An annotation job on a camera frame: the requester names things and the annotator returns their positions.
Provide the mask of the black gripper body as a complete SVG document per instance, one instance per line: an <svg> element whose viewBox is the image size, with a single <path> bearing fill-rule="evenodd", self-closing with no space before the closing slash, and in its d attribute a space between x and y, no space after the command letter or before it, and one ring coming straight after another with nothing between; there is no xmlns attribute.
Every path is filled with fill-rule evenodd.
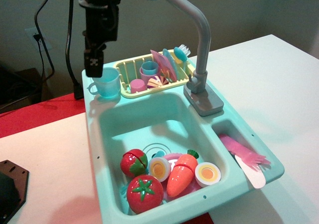
<svg viewBox="0 0 319 224"><path fill-rule="evenodd" d="M117 41L121 0L79 0L85 9L86 31L95 47Z"/></svg>

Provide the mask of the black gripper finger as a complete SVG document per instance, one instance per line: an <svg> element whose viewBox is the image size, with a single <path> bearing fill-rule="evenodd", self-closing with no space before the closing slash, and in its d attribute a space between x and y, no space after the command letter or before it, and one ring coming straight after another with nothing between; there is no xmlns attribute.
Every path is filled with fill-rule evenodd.
<svg viewBox="0 0 319 224"><path fill-rule="evenodd" d="M101 47L86 48L84 50L84 68L87 77L100 78L103 73L104 50L106 45Z"/></svg>
<svg viewBox="0 0 319 224"><path fill-rule="evenodd" d="M82 32L82 35L85 39L85 53L91 53L95 48L95 43L92 41L92 39L88 36L87 31L84 30Z"/></svg>

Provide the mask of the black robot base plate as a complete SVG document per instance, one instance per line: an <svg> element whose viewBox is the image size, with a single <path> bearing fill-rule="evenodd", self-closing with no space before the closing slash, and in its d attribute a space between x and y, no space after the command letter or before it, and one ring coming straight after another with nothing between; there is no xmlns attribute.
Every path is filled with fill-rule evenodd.
<svg viewBox="0 0 319 224"><path fill-rule="evenodd" d="M26 202L29 171L4 160L0 162L0 223L7 224Z"/></svg>

